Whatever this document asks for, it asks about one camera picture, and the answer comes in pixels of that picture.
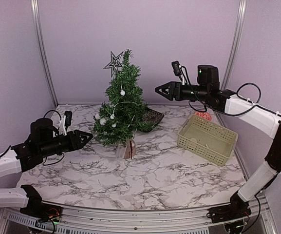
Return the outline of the silver star ornament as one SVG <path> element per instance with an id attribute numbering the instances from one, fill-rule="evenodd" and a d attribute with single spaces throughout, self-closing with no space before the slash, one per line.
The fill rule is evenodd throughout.
<path id="1" fill-rule="evenodd" d="M 111 77 L 113 77 L 116 73 L 116 71 L 119 68 L 122 68 L 123 65 L 121 63 L 121 59 L 123 56 L 123 51 L 119 53 L 118 55 L 115 55 L 113 51 L 110 51 L 110 62 L 108 62 L 104 67 L 103 70 L 110 69 L 111 70 Z"/>

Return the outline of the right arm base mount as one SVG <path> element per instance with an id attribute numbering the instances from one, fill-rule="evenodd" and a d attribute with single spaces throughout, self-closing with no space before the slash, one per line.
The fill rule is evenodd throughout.
<path id="1" fill-rule="evenodd" d="M 207 218 L 210 218 L 212 223 L 219 223 L 251 215 L 249 202 L 243 201 L 237 192 L 231 196 L 229 202 L 228 205 L 210 208 L 206 214 Z"/>

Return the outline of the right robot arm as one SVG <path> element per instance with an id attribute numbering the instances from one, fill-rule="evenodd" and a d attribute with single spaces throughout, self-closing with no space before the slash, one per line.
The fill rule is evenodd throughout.
<path id="1" fill-rule="evenodd" d="M 229 117 L 238 117 L 266 133 L 272 145 L 262 165 L 231 197 L 226 215 L 237 218 L 255 195 L 267 188 L 281 172 L 281 113 L 271 111 L 239 95 L 239 92 L 220 89 L 219 70 L 213 65 L 198 65 L 197 84 L 191 84 L 186 67 L 178 61 L 172 68 L 179 81 L 170 81 L 155 88 L 155 92 L 170 101 L 198 101 L 207 109 Z"/>

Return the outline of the small green christmas tree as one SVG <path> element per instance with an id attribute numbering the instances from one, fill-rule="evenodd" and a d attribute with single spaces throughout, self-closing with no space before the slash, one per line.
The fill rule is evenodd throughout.
<path id="1" fill-rule="evenodd" d="M 140 67 L 131 63 L 132 50 L 112 56 L 112 79 L 105 91 L 108 101 L 94 115 L 93 132 L 103 146 L 126 145 L 146 124 L 142 116 L 147 108 L 138 85 Z"/>

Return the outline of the red reindeer ornament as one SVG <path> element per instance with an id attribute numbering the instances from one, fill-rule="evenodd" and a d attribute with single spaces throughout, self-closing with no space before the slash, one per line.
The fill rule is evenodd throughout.
<path id="1" fill-rule="evenodd" d="M 130 144 L 130 159 L 132 159 L 135 155 L 135 142 L 134 142 L 134 140 L 130 140 L 129 144 Z"/>

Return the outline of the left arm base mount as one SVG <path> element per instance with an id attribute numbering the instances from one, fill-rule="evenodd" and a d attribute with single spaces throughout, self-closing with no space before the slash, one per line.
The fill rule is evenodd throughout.
<path id="1" fill-rule="evenodd" d="M 47 220 L 60 217 L 62 208 L 57 205 L 43 203 L 42 197 L 32 185 L 21 185 L 28 198 L 27 205 L 20 208 L 22 214 Z"/>

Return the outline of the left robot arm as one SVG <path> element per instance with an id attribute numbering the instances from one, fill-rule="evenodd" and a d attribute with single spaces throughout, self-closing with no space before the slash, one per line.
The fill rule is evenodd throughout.
<path id="1" fill-rule="evenodd" d="M 63 155 L 82 149 L 93 135 L 80 130 L 66 132 L 53 126 L 49 118 L 40 118 L 30 125 L 30 134 L 24 143 L 9 146 L 0 154 L 0 178 L 23 173 L 43 163 L 53 155 Z M 36 189 L 31 185 L 19 188 L 0 189 L 0 208 L 18 207 L 41 217 L 46 206 Z"/>

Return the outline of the white ball string lights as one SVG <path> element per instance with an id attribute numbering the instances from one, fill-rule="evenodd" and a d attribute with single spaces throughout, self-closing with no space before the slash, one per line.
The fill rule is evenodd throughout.
<path id="1" fill-rule="evenodd" d="M 93 131 L 97 141 L 103 146 L 126 144 L 134 139 L 136 127 L 136 106 L 139 104 L 128 97 L 128 89 L 119 85 L 110 86 L 106 90 L 109 101 L 102 103 L 99 110 L 93 115 Z"/>

